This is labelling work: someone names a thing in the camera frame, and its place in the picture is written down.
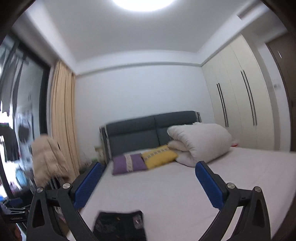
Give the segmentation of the black denim pants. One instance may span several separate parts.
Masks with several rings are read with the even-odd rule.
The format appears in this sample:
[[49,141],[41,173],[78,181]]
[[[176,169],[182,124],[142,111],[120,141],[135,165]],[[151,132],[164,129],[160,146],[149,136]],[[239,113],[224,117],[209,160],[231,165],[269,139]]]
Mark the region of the black denim pants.
[[140,210],[131,213],[100,212],[93,234],[98,240],[147,240],[144,216]]

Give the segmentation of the beige puffer jacket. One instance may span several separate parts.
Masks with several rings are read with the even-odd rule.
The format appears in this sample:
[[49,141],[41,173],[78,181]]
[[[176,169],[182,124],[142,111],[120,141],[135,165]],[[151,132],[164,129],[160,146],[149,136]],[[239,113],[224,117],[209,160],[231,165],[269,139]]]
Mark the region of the beige puffer jacket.
[[53,178],[65,182],[71,179],[69,165],[58,142],[48,135],[41,135],[32,144],[34,181],[38,187],[45,187]]

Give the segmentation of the white folded duvet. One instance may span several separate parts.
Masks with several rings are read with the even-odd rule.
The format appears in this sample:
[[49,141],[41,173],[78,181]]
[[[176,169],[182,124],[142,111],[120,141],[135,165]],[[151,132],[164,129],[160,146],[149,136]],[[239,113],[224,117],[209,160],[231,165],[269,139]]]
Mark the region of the white folded duvet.
[[170,126],[167,133],[171,138],[168,147],[178,155],[176,161],[188,167],[213,161],[229,152],[232,145],[230,133],[215,123]]

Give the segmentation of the purple pillow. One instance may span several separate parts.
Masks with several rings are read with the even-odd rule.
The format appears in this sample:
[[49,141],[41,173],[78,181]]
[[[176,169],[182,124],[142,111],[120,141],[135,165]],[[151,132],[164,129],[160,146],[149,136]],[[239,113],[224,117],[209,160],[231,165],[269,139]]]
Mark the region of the purple pillow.
[[113,175],[145,170],[147,166],[141,154],[124,154],[113,158]]

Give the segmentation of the yellow pillow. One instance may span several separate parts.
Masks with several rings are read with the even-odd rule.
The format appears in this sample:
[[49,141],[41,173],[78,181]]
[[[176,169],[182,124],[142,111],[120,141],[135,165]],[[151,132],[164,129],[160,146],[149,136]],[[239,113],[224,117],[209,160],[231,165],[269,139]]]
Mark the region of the yellow pillow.
[[172,151],[168,145],[160,146],[142,153],[142,159],[148,169],[154,169],[177,159],[178,154]]

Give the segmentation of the dark grey padded headboard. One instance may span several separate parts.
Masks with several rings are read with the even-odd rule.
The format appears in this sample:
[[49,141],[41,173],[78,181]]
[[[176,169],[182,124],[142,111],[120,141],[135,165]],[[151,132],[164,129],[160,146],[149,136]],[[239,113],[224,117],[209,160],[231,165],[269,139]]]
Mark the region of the dark grey padded headboard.
[[189,110],[108,123],[100,127],[106,161],[124,153],[165,145],[171,140],[167,134],[168,127],[201,121],[199,112]]

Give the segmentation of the beige curtain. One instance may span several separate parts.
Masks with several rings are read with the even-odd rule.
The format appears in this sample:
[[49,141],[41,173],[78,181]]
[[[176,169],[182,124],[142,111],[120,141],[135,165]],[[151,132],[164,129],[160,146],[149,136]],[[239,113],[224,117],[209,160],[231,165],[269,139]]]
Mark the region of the beige curtain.
[[79,175],[81,166],[75,120],[75,83],[74,72],[59,60],[51,87],[51,134],[60,145],[71,180]]

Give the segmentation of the black framed window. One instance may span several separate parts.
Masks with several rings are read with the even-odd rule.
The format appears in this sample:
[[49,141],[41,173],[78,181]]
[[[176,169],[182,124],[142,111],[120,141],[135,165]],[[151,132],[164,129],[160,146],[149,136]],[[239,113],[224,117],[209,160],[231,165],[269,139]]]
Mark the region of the black framed window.
[[1,43],[1,200],[34,187],[32,143],[47,133],[50,66],[13,34]]

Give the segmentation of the round ceiling lamp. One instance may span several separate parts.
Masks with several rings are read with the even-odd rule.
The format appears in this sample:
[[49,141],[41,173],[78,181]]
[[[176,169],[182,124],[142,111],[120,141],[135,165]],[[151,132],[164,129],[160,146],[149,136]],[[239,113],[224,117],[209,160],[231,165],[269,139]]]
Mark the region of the round ceiling lamp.
[[171,6],[175,0],[113,0],[112,2],[126,11],[151,13]]

